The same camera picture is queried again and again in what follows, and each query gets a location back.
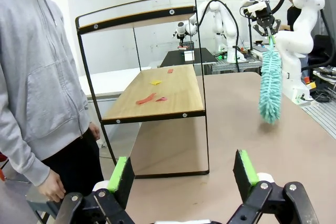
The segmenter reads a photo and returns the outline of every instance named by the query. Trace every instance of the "black table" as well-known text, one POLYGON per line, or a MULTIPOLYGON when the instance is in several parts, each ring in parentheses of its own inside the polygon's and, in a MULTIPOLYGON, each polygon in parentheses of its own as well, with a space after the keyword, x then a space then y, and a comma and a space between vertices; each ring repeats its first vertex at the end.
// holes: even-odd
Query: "black table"
MULTIPOLYGON (((202 51, 203 65, 217 63, 216 58, 212 55, 212 53, 208 51, 208 49, 201 48, 201 51, 202 51)), ((192 63, 194 63, 194 65, 201 65, 201 54, 199 53, 199 49, 198 48, 194 49, 194 53, 195 53, 195 60, 192 62, 192 61, 184 61, 184 56, 181 55, 179 50, 170 51, 167 53, 166 57, 161 63, 160 68, 168 66, 186 65, 192 63)))

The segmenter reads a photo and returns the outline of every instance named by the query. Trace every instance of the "black shirt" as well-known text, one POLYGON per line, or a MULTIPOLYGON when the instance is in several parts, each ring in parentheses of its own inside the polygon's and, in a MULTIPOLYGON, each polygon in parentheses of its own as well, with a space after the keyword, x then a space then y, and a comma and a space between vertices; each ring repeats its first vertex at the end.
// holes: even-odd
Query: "black shirt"
POLYGON ((301 9, 296 8, 295 6, 290 7, 287 10, 287 25, 290 26, 290 30, 293 30, 293 25, 295 23, 295 21, 298 19, 298 17, 301 14, 301 9))

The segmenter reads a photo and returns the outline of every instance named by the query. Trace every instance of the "screw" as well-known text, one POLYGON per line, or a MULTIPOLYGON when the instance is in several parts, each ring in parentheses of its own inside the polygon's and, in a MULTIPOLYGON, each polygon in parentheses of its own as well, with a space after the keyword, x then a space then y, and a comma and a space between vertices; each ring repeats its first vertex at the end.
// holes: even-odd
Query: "screw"
POLYGON ((262 184, 260 185, 260 187, 261 187, 262 189, 267 189, 267 188, 268 188, 268 185, 267 185, 267 183, 262 183, 262 184))
POLYGON ((289 190, 295 191, 296 190, 296 185, 290 185, 289 190))

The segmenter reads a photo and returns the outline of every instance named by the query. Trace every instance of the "yellow paper scrap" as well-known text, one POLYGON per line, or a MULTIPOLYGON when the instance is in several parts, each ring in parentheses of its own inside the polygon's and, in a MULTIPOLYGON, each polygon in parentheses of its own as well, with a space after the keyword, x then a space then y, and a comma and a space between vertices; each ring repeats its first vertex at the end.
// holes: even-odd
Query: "yellow paper scrap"
POLYGON ((158 84, 160 84, 161 82, 162 82, 162 81, 152 81, 151 84, 152 84, 152 85, 158 85, 158 84))

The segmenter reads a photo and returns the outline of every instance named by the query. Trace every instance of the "person in background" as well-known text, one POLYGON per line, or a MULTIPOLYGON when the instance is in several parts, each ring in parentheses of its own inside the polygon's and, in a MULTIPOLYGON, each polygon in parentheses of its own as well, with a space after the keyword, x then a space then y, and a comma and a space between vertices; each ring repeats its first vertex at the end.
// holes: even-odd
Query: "person in background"
MULTIPOLYGON (((287 25, 280 25, 279 30, 286 30, 286 31, 294 31, 294 23, 298 19, 298 17, 301 14, 301 9, 296 8, 293 4, 293 0, 289 0, 292 4, 292 6, 287 10, 287 25)), ((301 67, 306 67, 308 66, 308 55, 306 55, 305 58, 300 58, 301 61, 301 67)), ((307 77, 309 76, 308 70, 305 70, 302 72, 302 77, 307 77)))
POLYGON ((50 0, 0 0, 0 152, 50 200, 103 180, 63 17, 50 0))

